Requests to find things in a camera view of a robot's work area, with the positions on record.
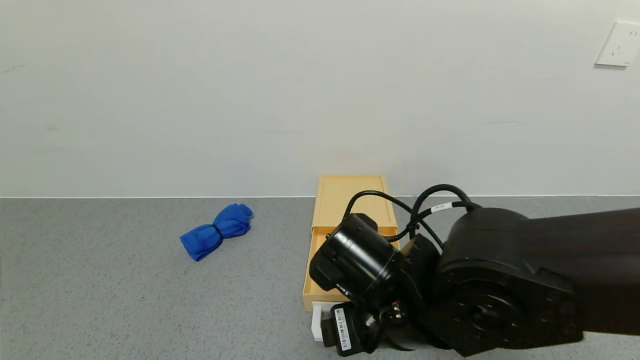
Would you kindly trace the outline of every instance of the blue towel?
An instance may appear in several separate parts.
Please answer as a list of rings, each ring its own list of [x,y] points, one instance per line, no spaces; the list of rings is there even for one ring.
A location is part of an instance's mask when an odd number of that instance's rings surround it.
[[[249,218],[252,215],[253,212],[247,205],[231,204],[220,211],[213,220],[213,225],[198,226],[182,235],[180,241],[189,256],[200,261],[216,250],[222,244],[222,239],[246,234],[251,229]]]

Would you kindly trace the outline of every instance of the yellow drawer box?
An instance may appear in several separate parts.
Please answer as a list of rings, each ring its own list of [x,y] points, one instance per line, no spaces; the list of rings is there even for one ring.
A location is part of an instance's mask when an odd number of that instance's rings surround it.
[[[309,277],[309,263],[326,235],[331,233],[342,221],[344,210],[352,196],[364,190],[377,190],[388,193],[388,187],[383,176],[321,176],[318,181],[316,207],[311,224],[311,247],[307,259],[305,286],[302,291],[302,301],[307,311],[313,310],[314,301],[344,302],[348,299],[338,290],[322,290]],[[378,224],[378,232],[389,236],[397,234],[396,216],[391,202],[376,196],[359,198],[352,213],[365,213]]]

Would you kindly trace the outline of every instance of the white label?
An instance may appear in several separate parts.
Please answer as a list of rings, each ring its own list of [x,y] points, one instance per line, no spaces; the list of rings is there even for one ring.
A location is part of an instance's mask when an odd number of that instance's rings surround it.
[[[437,213],[438,211],[451,209],[451,208],[453,208],[453,202],[447,202],[446,204],[440,204],[432,207],[431,213],[433,214],[433,213]]]
[[[342,351],[351,350],[351,339],[349,339],[347,320],[344,318],[344,309],[335,310],[335,324],[338,325],[338,336],[340,336]]]

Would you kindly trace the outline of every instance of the white wall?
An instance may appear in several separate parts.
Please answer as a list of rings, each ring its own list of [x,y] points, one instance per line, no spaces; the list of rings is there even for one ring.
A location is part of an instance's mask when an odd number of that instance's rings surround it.
[[[626,0],[0,0],[0,195],[639,194]]]

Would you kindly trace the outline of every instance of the black cable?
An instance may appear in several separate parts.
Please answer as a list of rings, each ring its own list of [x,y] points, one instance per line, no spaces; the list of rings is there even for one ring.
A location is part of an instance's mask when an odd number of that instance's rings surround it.
[[[469,199],[469,196],[467,196],[467,194],[460,190],[459,188],[453,186],[453,185],[449,185],[449,184],[440,184],[440,185],[434,185],[430,188],[428,188],[427,190],[424,190],[422,192],[422,194],[420,194],[418,196],[418,199],[416,199],[415,203],[413,204],[413,209],[411,210],[411,218],[409,219],[409,223],[413,222],[417,216],[418,216],[418,212],[420,211],[420,207],[422,206],[422,203],[429,197],[431,196],[431,194],[436,193],[436,192],[441,192],[441,191],[448,191],[448,192],[452,192],[454,194],[456,194],[460,200],[467,202],[469,204],[473,204],[471,202],[471,199]],[[476,205],[475,207],[467,207],[467,211],[471,211],[474,208],[478,208],[479,206]],[[413,238],[415,237],[415,229],[409,229],[409,237]]]
[[[349,215],[351,213],[351,209],[353,208],[353,204],[355,204],[356,200],[358,200],[359,198],[366,196],[366,195],[373,195],[373,196],[378,196],[384,199],[389,200],[390,202],[393,202],[394,204],[400,206],[401,208],[407,210],[407,212],[411,213],[412,212],[412,208],[409,207],[409,205],[403,203],[402,201],[398,200],[397,198],[387,194],[387,193],[383,193],[383,192],[379,192],[376,190],[366,190],[363,192],[359,192],[357,194],[355,194],[351,200],[349,201],[349,204],[347,205],[346,210],[344,211],[344,216],[342,218],[347,217],[347,215]],[[422,219],[416,221],[416,223],[414,223],[412,226],[415,227],[416,224],[420,224],[422,225],[427,232],[429,233],[429,235],[431,235],[431,237],[433,238],[433,240],[438,244],[438,246],[440,246],[440,248],[442,249],[442,240],[440,240],[440,238],[438,237],[438,235],[433,231],[433,229],[427,225],[427,223],[425,223]],[[407,229],[404,229],[403,231],[403,236],[406,235],[406,231]],[[396,241],[396,240],[400,240],[402,238],[402,236],[398,237],[398,235],[393,235],[393,236],[385,236],[387,240],[389,241]]]
[[[467,201],[454,201],[451,203],[451,207],[452,208],[478,208],[479,205],[475,204],[473,202],[467,202]],[[423,211],[422,213],[419,213],[413,220],[409,221],[409,224],[406,225],[405,229],[402,230],[398,235],[394,235],[394,237],[397,237],[397,239],[401,239],[404,235],[406,235],[407,233],[410,233],[412,230],[415,231],[415,224],[418,224],[419,222],[422,221],[422,219],[428,217],[429,215],[432,214],[432,210],[431,208]]]

